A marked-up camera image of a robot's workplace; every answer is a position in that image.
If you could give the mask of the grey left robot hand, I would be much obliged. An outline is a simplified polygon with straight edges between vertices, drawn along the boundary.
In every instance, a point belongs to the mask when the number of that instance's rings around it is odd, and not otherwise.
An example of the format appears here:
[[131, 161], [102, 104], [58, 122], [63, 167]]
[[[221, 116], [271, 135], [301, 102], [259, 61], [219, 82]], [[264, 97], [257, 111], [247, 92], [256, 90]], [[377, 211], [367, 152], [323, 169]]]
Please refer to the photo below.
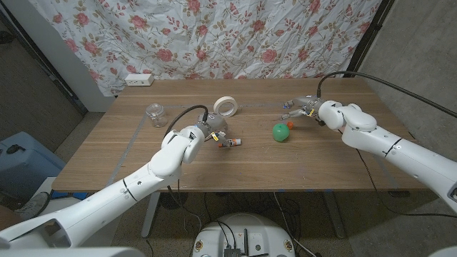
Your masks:
[[201, 114], [197, 119], [196, 127], [203, 133], [197, 136], [197, 141], [203, 143], [207, 140], [214, 140], [220, 147], [229, 147], [229, 140], [226, 138], [228, 124], [223, 116], [216, 113], [209, 113], [207, 120], [203, 121], [204, 115]]

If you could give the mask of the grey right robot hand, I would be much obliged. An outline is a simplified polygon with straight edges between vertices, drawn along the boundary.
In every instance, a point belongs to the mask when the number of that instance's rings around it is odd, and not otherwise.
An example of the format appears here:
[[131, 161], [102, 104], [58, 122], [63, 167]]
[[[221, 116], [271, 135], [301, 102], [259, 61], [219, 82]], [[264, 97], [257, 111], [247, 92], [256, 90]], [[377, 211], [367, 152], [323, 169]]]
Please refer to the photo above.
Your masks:
[[290, 111], [281, 116], [281, 120], [289, 118], [295, 118], [299, 116], [310, 116], [314, 117], [318, 115], [318, 110], [323, 104], [323, 100], [317, 96], [299, 96], [294, 99], [287, 101], [284, 105], [284, 109], [290, 109]]

